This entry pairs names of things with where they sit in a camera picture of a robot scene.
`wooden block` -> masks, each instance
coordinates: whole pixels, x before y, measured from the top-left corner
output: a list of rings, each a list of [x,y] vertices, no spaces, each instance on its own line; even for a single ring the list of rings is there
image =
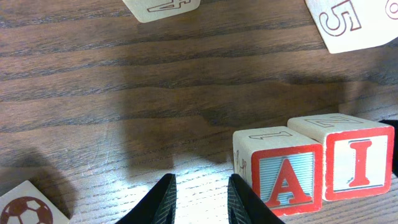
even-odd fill
[[[234,167],[277,215],[322,207],[322,145],[287,127],[233,134]]]
[[[325,200],[379,195],[390,189],[392,126],[344,114],[292,118],[287,126],[323,144]]]
[[[0,224],[69,223],[28,180],[0,197],[0,211]]]
[[[184,12],[200,5],[200,0],[123,0],[140,22],[151,22]]]
[[[305,0],[330,53],[386,44],[398,37],[398,0]]]

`block with soccer ball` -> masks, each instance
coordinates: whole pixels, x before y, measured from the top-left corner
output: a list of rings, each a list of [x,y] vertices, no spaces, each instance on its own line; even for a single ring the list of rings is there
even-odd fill
[[[394,128],[344,114],[289,119],[287,126],[323,145],[323,198],[328,201],[388,192]]]
[[[234,167],[277,216],[322,207],[322,145],[287,127],[233,134]]]
[[[0,224],[69,223],[28,180],[0,197],[0,212]]]

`wooden table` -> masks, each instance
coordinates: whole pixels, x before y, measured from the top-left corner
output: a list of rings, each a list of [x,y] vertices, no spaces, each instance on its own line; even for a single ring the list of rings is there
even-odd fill
[[[168,172],[176,223],[227,223],[234,131],[398,118],[398,39],[329,54],[304,1],[202,0],[147,24],[122,0],[0,9],[0,194],[30,179],[71,223],[114,223]],[[283,220],[396,223],[397,190]]]

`brown soccer ball drawing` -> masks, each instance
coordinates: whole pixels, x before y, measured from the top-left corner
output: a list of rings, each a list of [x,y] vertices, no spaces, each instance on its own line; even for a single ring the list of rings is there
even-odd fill
[[[52,224],[52,213],[43,201],[20,197],[8,203],[0,216],[0,224]]]

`letter a block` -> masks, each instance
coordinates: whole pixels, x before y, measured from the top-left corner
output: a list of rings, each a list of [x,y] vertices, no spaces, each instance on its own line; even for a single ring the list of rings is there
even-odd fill
[[[236,131],[235,173],[277,215],[322,207],[322,145],[287,127]]]
[[[292,118],[287,126],[323,144],[328,201],[388,192],[394,128],[344,114]]]

